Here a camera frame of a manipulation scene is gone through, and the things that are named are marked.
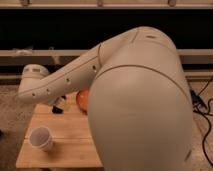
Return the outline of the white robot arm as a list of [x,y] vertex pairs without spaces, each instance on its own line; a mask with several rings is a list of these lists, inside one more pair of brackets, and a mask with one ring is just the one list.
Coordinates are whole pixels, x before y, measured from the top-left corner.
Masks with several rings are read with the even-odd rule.
[[192,171],[192,99],[176,46],[164,32],[130,29],[54,73],[28,64],[18,97],[55,105],[85,89],[105,171]]

